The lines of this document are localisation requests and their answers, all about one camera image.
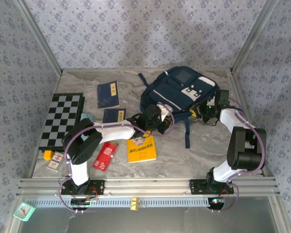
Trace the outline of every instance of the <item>white robotic arm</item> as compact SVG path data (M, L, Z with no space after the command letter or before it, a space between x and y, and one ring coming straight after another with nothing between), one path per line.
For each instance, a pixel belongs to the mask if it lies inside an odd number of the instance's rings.
M89 180L87 171L87 160L92 156L98 144L118 140L131 139L143 135L143 132L136 130L134 126L145 131L160 129L161 133L169 127L166 125L166 117L171 113L172 108L168 105L158 103L150 106L145 114L135 115L136 117L129 118L116 123L92 123L88 119L84 119L63 139L63 146L67 144L73 136L87 127L96 126L96 128L85 135L90 135L86 140L77 137L75 142L68 149L68 163L71 166L71 176L76 186L81 186Z
M233 132L234 127L243 127L244 129L249 129L249 127L247 127L236 118L235 114L237 112L238 110L236 109L228 108L223 109L220 114L220 121L228 128L231 133ZM244 122L246 122L246 120L241 115L240 117ZM225 160L221 165L213 169L213 178L217 182L226 182L229 177L243 170L245 169L232 169L227 160Z

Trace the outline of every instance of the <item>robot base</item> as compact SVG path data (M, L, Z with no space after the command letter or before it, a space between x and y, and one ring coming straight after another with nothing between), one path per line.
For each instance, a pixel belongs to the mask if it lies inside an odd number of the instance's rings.
M221 194L226 189L229 194L234 194L234 189L229 187L226 182L217 182L213 178L213 168L207 173L206 179L190 180L192 195L198 194Z
M69 180L64 183L62 187L62 195L87 195L87 196L96 196L103 195L105 188L104 180L88 180L87 182L77 186L73 183L72 180Z

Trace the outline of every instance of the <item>checkered board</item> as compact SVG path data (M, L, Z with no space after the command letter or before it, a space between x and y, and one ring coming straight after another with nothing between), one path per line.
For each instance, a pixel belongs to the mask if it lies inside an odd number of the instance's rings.
M62 138L80 121L84 99L83 93L53 95L39 150L64 151Z

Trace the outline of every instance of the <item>backpack strap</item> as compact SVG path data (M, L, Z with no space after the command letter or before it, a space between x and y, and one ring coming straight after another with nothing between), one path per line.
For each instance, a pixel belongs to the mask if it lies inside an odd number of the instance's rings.
M143 74L142 73L139 73L138 76L141 78L141 80L143 81L143 83L145 84L145 86L148 87L149 84L147 83L146 78L143 76Z
M175 123L178 123L179 121L184 121L185 124L185 148L190 148L190 122L189 122L189 116L191 116L192 113L185 112L185 113L178 113L174 114L175 117Z
M185 124L185 148L189 149L190 148L190 122L189 118L184 119L184 124Z

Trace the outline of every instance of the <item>gray marble floor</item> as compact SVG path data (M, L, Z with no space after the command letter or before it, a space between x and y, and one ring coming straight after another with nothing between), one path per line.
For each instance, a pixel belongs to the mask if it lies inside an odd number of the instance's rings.
M160 70L99 70L65 71L57 93L83 92L85 103L83 112L92 113L97 122L102 122L103 110L97 109L97 85L118 81L120 107L127 109L127 117L140 112L140 96L145 89L137 74L142 71L149 83ZM230 89L225 72L200 71L215 80L221 89ZM90 177L204 177L213 166L226 157L230 132L220 122L209 126L199 119L191 118L191 148L185 149L185 126L182 122L166 137L155 138L157 160L133 163L127 162L126 142L119 140L120 147L108 170L102 172L92 167L100 151L98 148L88 162ZM47 161L39 152L33 177L61 177L67 175L62 164L58 172L46 168Z

